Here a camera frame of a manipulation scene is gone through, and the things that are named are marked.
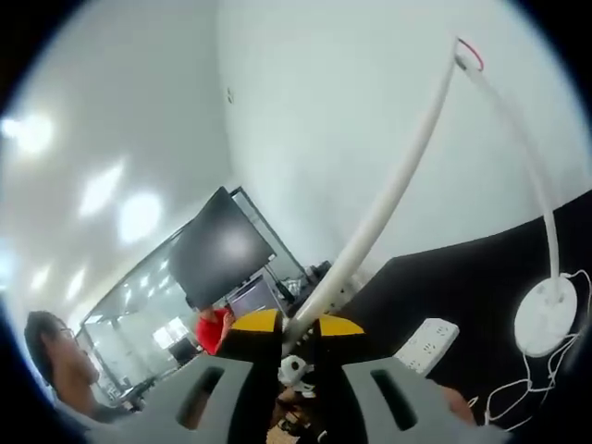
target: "cable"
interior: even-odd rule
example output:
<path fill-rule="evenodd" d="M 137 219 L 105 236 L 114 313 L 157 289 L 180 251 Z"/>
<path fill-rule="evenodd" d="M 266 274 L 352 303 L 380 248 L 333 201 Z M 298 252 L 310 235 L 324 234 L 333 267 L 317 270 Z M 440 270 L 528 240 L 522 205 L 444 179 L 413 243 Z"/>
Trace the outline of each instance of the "cable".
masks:
<path fill-rule="evenodd" d="M 589 320 L 589 317 L 590 317 L 590 302 L 592 301 L 592 280 L 590 279 L 590 276 L 588 275 L 588 273 L 585 270 L 578 270 L 577 272 L 575 272 L 572 275 L 570 275 L 569 273 L 561 273 L 561 276 L 564 278 L 575 278 L 579 274 L 583 274 L 584 276 L 586 276 L 586 280 L 588 281 L 587 310 L 586 310 L 586 321 L 587 321 L 587 320 Z M 586 326 L 583 326 L 582 329 L 580 331 L 578 331 L 577 333 L 571 333 L 569 335 L 565 335 L 563 340 L 567 339 L 567 341 L 565 343 L 563 343 L 556 351 L 554 351 L 550 355 L 549 359 L 547 360 L 547 371 L 549 372 L 549 375 L 548 375 L 549 384 L 546 387 L 533 388 L 533 381 L 532 381 L 532 377 L 531 377 L 530 367 L 528 365 L 526 355 L 524 353 L 522 353 L 524 367 L 526 368 L 526 378 L 522 378 L 517 381 L 511 382 L 509 384 L 506 384 L 504 386 L 498 387 L 489 394 L 489 396 L 487 397 L 486 409 L 485 409 L 485 413 L 484 413 L 485 424 L 488 425 L 491 421 L 499 420 L 502 416 L 504 416 L 506 413 L 508 413 L 516 405 L 518 405 L 524 398 L 526 398 L 526 396 L 528 396 L 529 393 L 545 393 L 545 395 L 543 396 L 543 399 L 538 404 L 540 407 L 547 399 L 547 396 L 549 395 L 550 391 L 555 388 L 557 373 L 561 367 L 561 363 L 563 362 L 563 358 L 565 357 L 567 352 L 573 347 L 573 345 L 577 342 L 577 340 L 581 337 L 582 332 L 584 331 L 584 328 L 586 328 Z M 555 365 L 555 367 L 553 368 L 553 365 L 552 365 L 553 360 L 558 355 L 559 355 L 559 361 L 557 362 L 557 365 Z M 523 384 L 523 383 L 526 383 L 526 391 L 523 393 L 523 395 L 517 401 L 515 401 L 510 407 L 508 407 L 506 410 L 504 410 L 502 413 L 497 414 L 497 415 L 492 415 L 491 408 L 490 408 L 492 397 L 496 393 L 499 393 L 500 391 L 502 391 L 504 389 L 508 389 L 509 387 L 517 386 L 517 385 Z M 475 405 L 477 400 L 478 400 L 478 397 L 472 398 L 469 401 L 469 407 L 472 407 L 473 405 Z M 507 428 L 506 431 L 512 431 L 512 430 L 526 424 L 528 421 L 530 421 L 530 419 L 532 417 L 533 417 L 533 415 L 530 415 L 528 418 L 526 418 L 522 422 L 520 422 L 516 425 L 512 425 L 511 427 Z"/>
<path fill-rule="evenodd" d="M 461 39 L 460 37 L 459 37 L 459 42 L 462 43 L 469 51 L 471 51 L 473 53 L 473 56 L 475 56 L 477 61 L 479 62 L 479 71 L 483 71 L 483 69 L 485 68 L 485 65 L 483 64 L 483 59 L 481 58 L 481 55 L 479 55 L 479 53 L 477 53 L 477 51 L 473 48 L 473 46 L 471 46 L 469 43 L 467 43 L 465 40 Z"/>

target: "power strip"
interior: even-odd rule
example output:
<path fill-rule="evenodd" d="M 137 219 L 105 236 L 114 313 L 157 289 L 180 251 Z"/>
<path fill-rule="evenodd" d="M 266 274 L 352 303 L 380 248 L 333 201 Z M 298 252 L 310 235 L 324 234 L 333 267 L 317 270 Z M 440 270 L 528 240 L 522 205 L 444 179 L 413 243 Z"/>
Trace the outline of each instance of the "power strip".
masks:
<path fill-rule="evenodd" d="M 394 354 L 394 357 L 420 375 L 426 375 L 442 359 L 459 328 L 437 317 L 427 318 Z"/>

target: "person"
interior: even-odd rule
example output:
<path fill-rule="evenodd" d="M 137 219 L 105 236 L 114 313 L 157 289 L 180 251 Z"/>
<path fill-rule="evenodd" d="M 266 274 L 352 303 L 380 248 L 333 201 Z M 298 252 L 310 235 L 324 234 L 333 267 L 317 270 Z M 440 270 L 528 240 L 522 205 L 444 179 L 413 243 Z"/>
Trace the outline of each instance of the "person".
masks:
<path fill-rule="evenodd" d="M 100 423 L 130 414 L 123 407 L 110 408 L 94 398 L 91 385 L 99 372 L 60 318 L 49 312 L 30 312 L 25 341 L 39 373 L 69 408 Z"/>
<path fill-rule="evenodd" d="M 220 344 L 234 324 L 234 315 L 228 308 L 215 309 L 212 306 L 200 311 L 195 336 L 208 354 L 216 354 Z"/>

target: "ceiling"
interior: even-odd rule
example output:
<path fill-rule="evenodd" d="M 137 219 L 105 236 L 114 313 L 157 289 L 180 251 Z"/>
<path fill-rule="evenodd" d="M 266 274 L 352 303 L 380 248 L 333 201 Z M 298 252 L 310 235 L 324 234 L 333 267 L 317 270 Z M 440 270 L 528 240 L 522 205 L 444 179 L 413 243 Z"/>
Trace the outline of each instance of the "ceiling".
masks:
<path fill-rule="evenodd" d="M 76 324 L 231 183 L 215 12 L 212 2 L 91 2 L 31 68 L 1 140 L 18 323 L 47 309 Z M 130 206 L 139 196 L 152 206 Z M 126 212 L 135 225 L 124 236 Z"/>

